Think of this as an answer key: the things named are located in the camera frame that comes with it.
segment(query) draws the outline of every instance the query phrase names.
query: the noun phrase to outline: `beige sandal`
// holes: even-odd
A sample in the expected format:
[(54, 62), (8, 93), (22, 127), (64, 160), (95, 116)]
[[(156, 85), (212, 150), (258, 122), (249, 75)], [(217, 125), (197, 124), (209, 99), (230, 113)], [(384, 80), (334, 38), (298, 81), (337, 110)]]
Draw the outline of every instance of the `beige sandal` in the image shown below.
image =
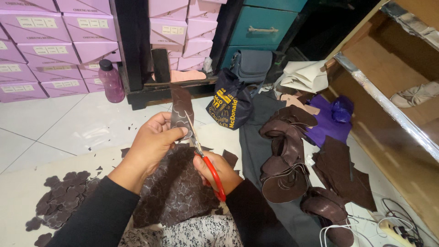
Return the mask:
[(397, 107), (408, 108), (420, 105), (437, 95), (439, 95), (439, 83), (432, 81), (427, 85), (422, 84), (397, 92), (390, 98), (390, 101)]

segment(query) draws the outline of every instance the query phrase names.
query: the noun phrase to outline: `drawer handle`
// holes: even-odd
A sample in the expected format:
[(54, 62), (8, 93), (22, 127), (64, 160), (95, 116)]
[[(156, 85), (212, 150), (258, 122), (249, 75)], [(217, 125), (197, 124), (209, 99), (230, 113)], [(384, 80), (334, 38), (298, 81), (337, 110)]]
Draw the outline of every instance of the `drawer handle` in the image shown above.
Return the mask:
[(271, 27), (270, 29), (258, 29), (258, 28), (253, 28), (252, 26), (250, 26), (250, 28), (248, 29), (249, 32), (268, 32), (268, 33), (277, 33), (279, 31), (279, 29), (275, 29), (274, 27)]

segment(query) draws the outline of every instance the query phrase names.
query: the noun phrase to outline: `teal drawer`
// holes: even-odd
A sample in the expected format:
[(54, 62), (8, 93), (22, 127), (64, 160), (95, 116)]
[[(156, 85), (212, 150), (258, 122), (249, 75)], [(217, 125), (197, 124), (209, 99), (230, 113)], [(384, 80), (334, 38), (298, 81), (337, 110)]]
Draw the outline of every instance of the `teal drawer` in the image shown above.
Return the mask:
[(245, 0), (244, 5), (300, 12), (307, 0)]
[[(296, 16), (296, 12), (243, 7), (229, 45), (279, 45)], [(278, 31), (252, 32), (250, 26), (267, 30), (273, 27)]]
[(275, 51), (277, 45), (249, 45), (249, 46), (229, 46), (224, 56), (223, 64), (221, 68), (230, 68), (230, 61), (232, 60), (233, 54), (236, 50), (259, 50), (259, 51)]

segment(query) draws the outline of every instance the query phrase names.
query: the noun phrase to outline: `white tile floor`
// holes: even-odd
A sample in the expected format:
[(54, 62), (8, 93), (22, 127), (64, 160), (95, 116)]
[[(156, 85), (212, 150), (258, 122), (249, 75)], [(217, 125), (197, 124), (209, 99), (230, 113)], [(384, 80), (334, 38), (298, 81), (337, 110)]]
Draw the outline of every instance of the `white tile floor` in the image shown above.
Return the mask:
[[(205, 97), (192, 100), (196, 112), (195, 127), (215, 123), (205, 110), (211, 99), (212, 97)], [(137, 128), (152, 115), (160, 111), (169, 111), (171, 106), (171, 103), (167, 103), (132, 111), (126, 99), (119, 104), (112, 104), (106, 100), (103, 92), (0, 103), (0, 174), (26, 168), (37, 169), (39, 165), (45, 163), (131, 143)], [(349, 137), (347, 144), (355, 167), (370, 176), (371, 189), (377, 207), (380, 208), (376, 215), (385, 213), (382, 206), (379, 206), (380, 200), (389, 197), (400, 202), (418, 224), (427, 230), (401, 194), (358, 143)], [(309, 170), (312, 184), (321, 185), (311, 167)], [(346, 209), (352, 215), (372, 219), (365, 209), (353, 203), (347, 204)], [(359, 221), (354, 229), (367, 237), (376, 235), (376, 224)], [(383, 243), (401, 246), (398, 242), (385, 240), (379, 236), (370, 240), (374, 246), (383, 246)], [(428, 243), (426, 246), (437, 246), (426, 236), (424, 240)], [(369, 245), (362, 237), (356, 243), (357, 246), (362, 247)]]

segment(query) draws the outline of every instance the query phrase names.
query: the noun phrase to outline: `person's left hand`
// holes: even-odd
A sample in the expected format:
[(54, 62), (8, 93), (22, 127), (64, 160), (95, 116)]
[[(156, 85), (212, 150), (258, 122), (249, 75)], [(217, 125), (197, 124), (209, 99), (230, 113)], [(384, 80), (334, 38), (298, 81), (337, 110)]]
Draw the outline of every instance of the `person's left hand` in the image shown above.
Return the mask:
[(184, 127), (171, 129), (170, 120), (170, 112), (161, 112), (144, 123), (125, 158), (108, 177), (138, 194), (146, 177), (154, 173), (160, 160), (174, 147), (174, 142), (188, 132)]

